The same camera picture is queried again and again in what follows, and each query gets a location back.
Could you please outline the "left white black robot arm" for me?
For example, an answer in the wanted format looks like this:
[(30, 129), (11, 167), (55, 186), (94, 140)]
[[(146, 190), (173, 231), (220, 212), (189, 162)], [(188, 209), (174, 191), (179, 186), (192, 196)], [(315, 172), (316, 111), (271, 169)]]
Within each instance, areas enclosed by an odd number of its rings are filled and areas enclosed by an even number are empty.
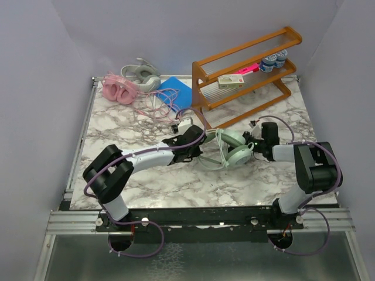
[(143, 150), (124, 151), (116, 145), (108, 145), (83, 172), (87, 186), (91, 189), (109, 217), (109, 224), (117, 231), (129, 226), (129, 209), (121, 193), (130, 177), (140, 171), (158, 166), (190, 162), (202, 154), (200, 145), (206, 134), (196, 125), (190, 126), (181, 135), (167, 138)]

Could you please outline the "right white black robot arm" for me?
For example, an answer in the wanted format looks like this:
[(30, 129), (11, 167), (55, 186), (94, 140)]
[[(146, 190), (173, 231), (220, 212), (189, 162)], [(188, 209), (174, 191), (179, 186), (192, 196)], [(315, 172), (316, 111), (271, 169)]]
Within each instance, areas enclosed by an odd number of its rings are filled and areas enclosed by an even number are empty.
[(253, 123), (252, 131), (243, 133), (246, 144), (253, 144), (255, 153), (270, 162), (290, 162), (295, 166), (296, 186), (273, 205), (277, 210), (269, 214), (269, 222), (276, 229), (289, 224), (296, 214), (313, 198), (336, 191), (342, 185), (343, 174), (328, 142), (279, 143), (278, 125)]

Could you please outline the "mint green headphones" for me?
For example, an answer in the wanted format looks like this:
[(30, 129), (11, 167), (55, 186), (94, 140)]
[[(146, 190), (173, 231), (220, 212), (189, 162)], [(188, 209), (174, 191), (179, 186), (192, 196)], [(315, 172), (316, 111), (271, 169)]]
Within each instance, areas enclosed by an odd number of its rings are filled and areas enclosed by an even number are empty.
[(204, 143), (215, 140), (219, 149), (220, 160), (199, 156), (197, 161), (208, 170), (226, 170), (246, 164), (253, 155), (245, 139), (230, 129), (209, 129)]

